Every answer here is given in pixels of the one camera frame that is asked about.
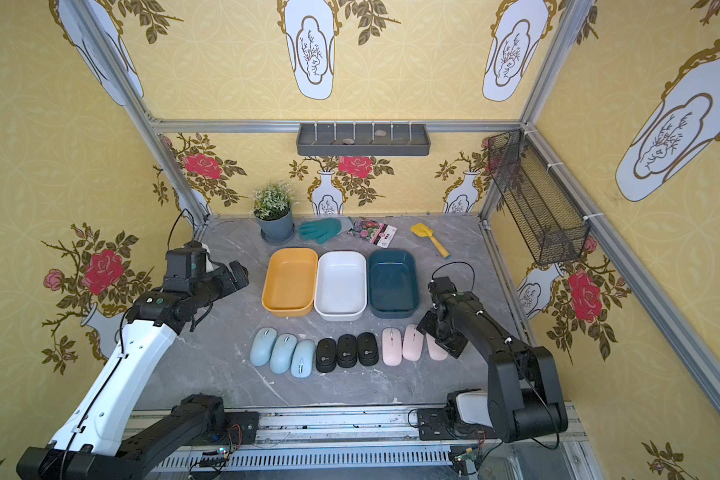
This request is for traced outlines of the potted green plant grey pot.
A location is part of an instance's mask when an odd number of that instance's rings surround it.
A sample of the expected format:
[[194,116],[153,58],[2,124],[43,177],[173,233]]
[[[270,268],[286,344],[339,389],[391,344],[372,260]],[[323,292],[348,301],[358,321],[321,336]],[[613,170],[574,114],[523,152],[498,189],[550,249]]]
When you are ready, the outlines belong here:
[[284,181],[272,182],[254,191],[253,215],[267,243],[281,244],[293,237],[292,208],[293,193]]

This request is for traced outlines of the teal garden glove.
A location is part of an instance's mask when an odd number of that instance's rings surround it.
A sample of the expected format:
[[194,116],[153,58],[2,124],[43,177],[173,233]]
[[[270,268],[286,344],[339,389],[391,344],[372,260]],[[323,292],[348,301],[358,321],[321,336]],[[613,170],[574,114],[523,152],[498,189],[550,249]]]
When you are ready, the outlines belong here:
[[336,218],[324,218],[320,220],[307,221],[298,228],[298,235],[301,240],[315,241],[324,244],[334,238],[342,231],[342,223]]

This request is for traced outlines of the black mouse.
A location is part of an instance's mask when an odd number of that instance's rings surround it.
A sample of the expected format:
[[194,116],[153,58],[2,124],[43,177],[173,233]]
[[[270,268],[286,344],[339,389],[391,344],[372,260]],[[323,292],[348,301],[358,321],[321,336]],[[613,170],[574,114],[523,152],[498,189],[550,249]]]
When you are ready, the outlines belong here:
[[357,336],[358,361],[363,366],[374,366],[379,361],[379,347],[372,332],[363,332]]
[[319,373],[330,373],[337,366],[337,343],[332,338],[321,339],[316,347],[315,368]]
[[337,341],[337,365],[341,368],[352,368],[358,361],[357,337],[352,334],[341,335]]

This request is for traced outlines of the yellow toy shovel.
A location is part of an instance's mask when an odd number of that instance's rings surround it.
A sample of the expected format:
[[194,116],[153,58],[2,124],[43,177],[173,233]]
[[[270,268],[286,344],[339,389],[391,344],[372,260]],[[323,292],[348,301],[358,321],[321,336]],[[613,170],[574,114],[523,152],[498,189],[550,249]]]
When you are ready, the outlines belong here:
[[449,251],[436,239],[434,232],[424,223],[417,223],[411,227],[411,232],[421,238],[429,239],[443,259],[450,257]]

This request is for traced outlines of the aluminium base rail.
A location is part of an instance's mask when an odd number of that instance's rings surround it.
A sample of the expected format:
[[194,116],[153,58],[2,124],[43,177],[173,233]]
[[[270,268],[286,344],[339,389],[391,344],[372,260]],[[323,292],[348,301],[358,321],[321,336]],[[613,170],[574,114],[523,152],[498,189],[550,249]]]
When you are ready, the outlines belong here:
[[478,426],[456,436],[431,405],[228,409],[226,434],[203,434],[162,460],[156,473],[448,465],[495,447]]

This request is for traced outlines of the dark teal storage box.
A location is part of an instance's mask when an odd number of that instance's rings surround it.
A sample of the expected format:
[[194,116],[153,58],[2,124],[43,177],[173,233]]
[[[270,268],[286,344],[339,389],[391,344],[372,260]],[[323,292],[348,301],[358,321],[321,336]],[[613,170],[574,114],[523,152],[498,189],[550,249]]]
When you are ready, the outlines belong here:
[[367,263],[368,302],[382,319],[411,317],[419,306],[416,263],[402,249],[373,252]]

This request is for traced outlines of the grey wall shelf tray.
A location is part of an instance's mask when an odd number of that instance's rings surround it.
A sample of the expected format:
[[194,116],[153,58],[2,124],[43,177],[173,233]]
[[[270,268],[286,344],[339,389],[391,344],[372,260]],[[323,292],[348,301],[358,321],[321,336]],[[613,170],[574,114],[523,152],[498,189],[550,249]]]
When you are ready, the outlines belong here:
[[431,139],[424,123],[345,121],[301,123],[297,153],[307,156],[428,156]]

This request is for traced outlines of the white storage box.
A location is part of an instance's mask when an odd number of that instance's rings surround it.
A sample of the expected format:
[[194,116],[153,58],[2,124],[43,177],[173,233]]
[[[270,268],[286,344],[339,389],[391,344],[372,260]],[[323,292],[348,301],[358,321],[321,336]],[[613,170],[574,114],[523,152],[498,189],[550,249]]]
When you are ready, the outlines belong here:
[[314,308],[323,320],[358,320],[367,307],[367,264],[356,251],[332,251],[318,261]]

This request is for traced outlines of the yellow storage box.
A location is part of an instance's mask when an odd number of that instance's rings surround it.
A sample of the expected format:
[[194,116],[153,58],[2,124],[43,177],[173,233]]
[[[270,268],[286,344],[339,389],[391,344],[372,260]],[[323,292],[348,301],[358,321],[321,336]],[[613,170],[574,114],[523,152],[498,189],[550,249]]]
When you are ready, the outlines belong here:
[[314,307],[318,254],[310,248],[283,248],[271,257],[262,305],[276,317],[301,317]]

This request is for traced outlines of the pink mouse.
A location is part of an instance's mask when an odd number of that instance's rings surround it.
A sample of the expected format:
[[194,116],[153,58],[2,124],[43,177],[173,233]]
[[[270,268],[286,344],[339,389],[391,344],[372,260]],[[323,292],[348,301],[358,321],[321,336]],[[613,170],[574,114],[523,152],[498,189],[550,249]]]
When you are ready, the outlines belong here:
[[420,360],[425,335],[421,333],[415,324],[409,324],[405,328],[402,341],[402,356],[405,360],[417,362]]
[[382,361],[390,367],[402,363],[402,334],[397,328],[385,328],[382,332]]
[[426,335],[426,342],[427,342],[427,350],[429,353],[429,356],[434,361],[444,361],[449,357],[449,353],[440,347],[435,338],[431,335]]

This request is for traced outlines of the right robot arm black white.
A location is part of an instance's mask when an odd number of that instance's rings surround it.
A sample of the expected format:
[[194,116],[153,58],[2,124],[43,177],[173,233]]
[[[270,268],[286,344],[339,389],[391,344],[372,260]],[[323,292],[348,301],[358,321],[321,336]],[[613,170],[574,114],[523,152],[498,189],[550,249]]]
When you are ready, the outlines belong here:
[[505,443],[560,435],[568,428],[562,389],[552,354],[512,335],[491,317],[472,292],[459,292],[445,278],[429,283],[432,308],[417,330],[459,357],[467,345],[488,366],[486,406],[491,428]]

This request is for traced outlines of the flower seed packet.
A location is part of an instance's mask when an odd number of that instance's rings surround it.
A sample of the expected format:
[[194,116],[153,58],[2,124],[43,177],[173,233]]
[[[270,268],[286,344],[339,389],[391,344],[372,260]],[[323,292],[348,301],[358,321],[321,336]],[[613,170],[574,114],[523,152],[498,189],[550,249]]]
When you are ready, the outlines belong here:
[[353,222],[349,233],[358,239],[386,249],[393,241],[397,228],[387,223],[361,218]]

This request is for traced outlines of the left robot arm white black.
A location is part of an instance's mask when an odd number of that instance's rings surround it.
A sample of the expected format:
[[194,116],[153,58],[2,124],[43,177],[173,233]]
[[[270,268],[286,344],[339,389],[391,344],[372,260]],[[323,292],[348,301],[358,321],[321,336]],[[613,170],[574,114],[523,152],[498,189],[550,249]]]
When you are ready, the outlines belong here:
[[129,438],[126,424],[160,359],[197,312],[249,284],[238,261],[206,271],[205,259],[169,263],[161,287],[143,293],[117,332],[115,349],[65,424],[44,447],[28,448],[18,461],[22,479],[142,479],[179,447],[198,436],[228,436],[219,396],[193,394],[153,425]]

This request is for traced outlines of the light blue mouse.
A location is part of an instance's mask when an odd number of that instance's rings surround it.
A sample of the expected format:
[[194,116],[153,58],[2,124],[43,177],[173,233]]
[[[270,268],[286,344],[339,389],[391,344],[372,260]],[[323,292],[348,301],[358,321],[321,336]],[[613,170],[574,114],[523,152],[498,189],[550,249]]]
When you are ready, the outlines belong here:
[[290,373],[294,378],[308,378],[314,365],[316,344],[312,340],[301,340],[295,347]]
[[270,361],[277,337],[278,332],[272,327],[262,327],[256,332],[249,357],[254,367],[262,367]]
[[272,373],[280,375],[290,370],[298,339],[293,334],[281,334],[275,340],[269,367]]

